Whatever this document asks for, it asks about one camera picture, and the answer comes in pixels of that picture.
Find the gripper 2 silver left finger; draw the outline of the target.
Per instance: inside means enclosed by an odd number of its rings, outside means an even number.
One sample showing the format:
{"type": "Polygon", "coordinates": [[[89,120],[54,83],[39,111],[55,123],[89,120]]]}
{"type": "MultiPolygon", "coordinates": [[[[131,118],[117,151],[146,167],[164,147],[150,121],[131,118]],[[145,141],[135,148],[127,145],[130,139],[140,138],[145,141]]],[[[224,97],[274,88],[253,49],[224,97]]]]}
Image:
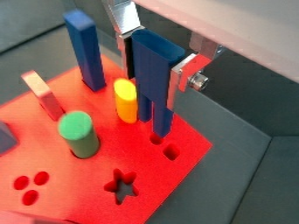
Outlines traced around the gripper 2 silver left finger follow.
{"type": "Polygon", "coordinates": [[[121,52],[122,69],[127,79],[134,78],[131,33],[144,27],[140,24],[135,4],[130,0],[101,0],[115,32],[115,45],[121,52]]]}

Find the gripper 2 silver right finger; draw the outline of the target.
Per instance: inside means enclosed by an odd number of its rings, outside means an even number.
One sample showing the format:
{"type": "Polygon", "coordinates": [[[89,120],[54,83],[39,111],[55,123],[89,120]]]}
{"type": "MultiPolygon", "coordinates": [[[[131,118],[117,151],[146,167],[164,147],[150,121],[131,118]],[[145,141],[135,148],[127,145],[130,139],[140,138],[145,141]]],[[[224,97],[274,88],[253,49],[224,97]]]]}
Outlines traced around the gripper 2 silver right finger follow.
{"type": "Polygon", "coordinates": [[[202,68],[220,56],[225,47],[194,31],[190,33],[189,48],[193,50],[170,70],[166,108],[173,109],[174,93],[186,87],[201,91],[206,86],[208,78],[201,74],[202,68]]]}

